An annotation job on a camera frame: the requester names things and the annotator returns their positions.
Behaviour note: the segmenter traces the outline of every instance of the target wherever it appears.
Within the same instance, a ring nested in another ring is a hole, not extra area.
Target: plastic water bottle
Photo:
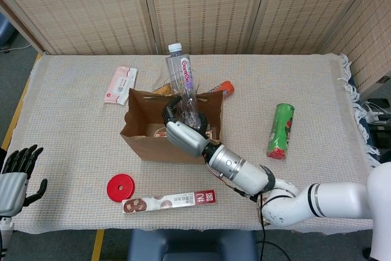
[[[170,56],[167,66],[170,75],[171,89],[174,94],[180,94],[182,121],[196,130],[200,127],[200,117],[197,111],[196,89],[191,74],[190,58],[182,53],[181,43],[169,45]]]

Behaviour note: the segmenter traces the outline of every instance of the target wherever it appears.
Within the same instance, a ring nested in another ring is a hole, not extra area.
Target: green chip can
[[[266,152],[268,157],[274,159],[287,157],[293,113],[294,107],[290,104],[282,103],[276,106],[268,151]]]

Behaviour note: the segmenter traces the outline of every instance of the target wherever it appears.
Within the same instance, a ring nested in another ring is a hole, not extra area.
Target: table
[[[342,59],[311,56],[191,56],[199,92],[230,80],[223,142],[253,164],[303,188],[313,182],[365,182],[370,171],[350,100]],[[126,106],[104,104],[118,66],[139,70],[136,89],[151,90],[164,56],[44,56],[34,67],[9,151],[38,144],[45,151],[29,184],[45,196],[15,217],[28,233],[63,229],[260,229],[255,204],[216,180],[203,166],[141,161],[120,137]],[[275,105],[296,107],[288,158],[267,158]],[[215,189],[218,204],[123,215],[106,195],[118,173],[136,182],[134,197]],[[287,227],[301,232],[350,232],[370,220],[311,219]]]

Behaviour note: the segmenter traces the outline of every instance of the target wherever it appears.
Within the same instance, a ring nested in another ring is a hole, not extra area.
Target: white bottle cap
[[[174,53],[174,52],[177,52],[177,51],[182,51],[181,43],[170,44],[169,45],[169,51],[170,51],[170,53]]]

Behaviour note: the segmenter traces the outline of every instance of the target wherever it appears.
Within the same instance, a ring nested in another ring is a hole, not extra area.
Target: bottle label
[[[186,90],[191,90],[193,86],[190,60],[186,57],[181,58],[181,68],[183,73],[183,78],[185,79]]]

